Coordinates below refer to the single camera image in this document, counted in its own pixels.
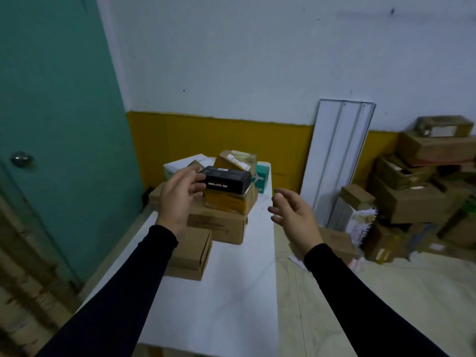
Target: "white box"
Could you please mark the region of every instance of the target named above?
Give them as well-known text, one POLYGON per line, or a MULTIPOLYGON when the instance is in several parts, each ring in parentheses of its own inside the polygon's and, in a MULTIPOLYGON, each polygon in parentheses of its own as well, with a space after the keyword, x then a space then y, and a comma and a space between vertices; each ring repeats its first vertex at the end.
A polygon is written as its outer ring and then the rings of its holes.
POLYGON ((164 174, 167 179, 172 178, 172 176, 177 173, 180 169, 188 167, 192 161, 198 161, 203 167, 212 166, 215 162, 215 158, 209 158, 203 154, 197 154, 194 156, 189 156, 185 159, 180 159, 172 161, 170 163, 164 164, 164 174))
POLYGON ((355 210, 341 197, 338 197, 327 228, 348 233, 354 246, 360 246, 377 217, 377 213, 375 208, 355 210))

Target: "door knob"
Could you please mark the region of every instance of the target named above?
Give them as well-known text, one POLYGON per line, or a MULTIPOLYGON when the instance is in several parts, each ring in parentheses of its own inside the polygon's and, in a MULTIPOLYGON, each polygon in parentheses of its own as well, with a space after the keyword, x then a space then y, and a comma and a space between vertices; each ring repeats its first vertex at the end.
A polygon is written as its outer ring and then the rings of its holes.
POLYGON ((26 168, 35 160, 35 158, 23 151, 17 151, 12 153, 10 160, 15 167, 26 168))

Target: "white table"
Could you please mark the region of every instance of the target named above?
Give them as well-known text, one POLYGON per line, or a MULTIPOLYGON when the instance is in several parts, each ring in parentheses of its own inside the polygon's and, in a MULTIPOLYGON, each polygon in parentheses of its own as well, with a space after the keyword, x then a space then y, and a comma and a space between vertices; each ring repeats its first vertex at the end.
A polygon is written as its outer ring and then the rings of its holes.
MULTIPOLYGON (((200 282, 163 278, 140 343, 209 356, 278 355, 274 229, 267 211, 271 195, 270 170, 265 193, 248 216, 243 244, 213 242, 200 282)), ((152 213, 86 302, 122 266, 156 218, 152 213)))

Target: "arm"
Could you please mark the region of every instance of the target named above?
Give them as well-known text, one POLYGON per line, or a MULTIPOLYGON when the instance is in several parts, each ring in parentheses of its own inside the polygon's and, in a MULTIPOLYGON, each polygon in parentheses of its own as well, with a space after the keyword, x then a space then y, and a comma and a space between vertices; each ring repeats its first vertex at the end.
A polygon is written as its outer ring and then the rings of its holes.
POLYGON ((304 263, 358 356, 447 356, 377 297, 327 244, 313 247, 304 263))
POLYGON ((268 208, 273 214, 271 220, 283 227, 296 252, 305 256, 307 269, 357 355, 446 356, 368 289, 323 243, 314 211, 297 193, 278 188, 273 203, 268 208))
POLYGON ((130 357, 174 248, 190 203, 203 195, 199 167, 179 170, 163 185, 155 226, 109 282, 46 343, 37 357, 130 357))
POLYGON ((177 244, 168 229, 151 226, 110 281, 51 338, 37 357, 131 356, 177 244))

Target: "black long-sleeved shirt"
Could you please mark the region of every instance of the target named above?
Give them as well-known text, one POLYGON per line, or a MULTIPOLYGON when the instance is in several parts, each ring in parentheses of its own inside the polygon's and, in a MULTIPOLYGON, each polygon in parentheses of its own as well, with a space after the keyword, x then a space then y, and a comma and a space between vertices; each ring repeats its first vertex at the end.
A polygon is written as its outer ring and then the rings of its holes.
MULTIPOLYGON (((36 356, 130 357, 177 244, 168 229, 150 227, 110 281, 36 356)), ((360 357, 446 356, 368 289, 326 244, 315 246, 304 262, 360 357), (350 295, 353 303, 348 302, 350 295)))

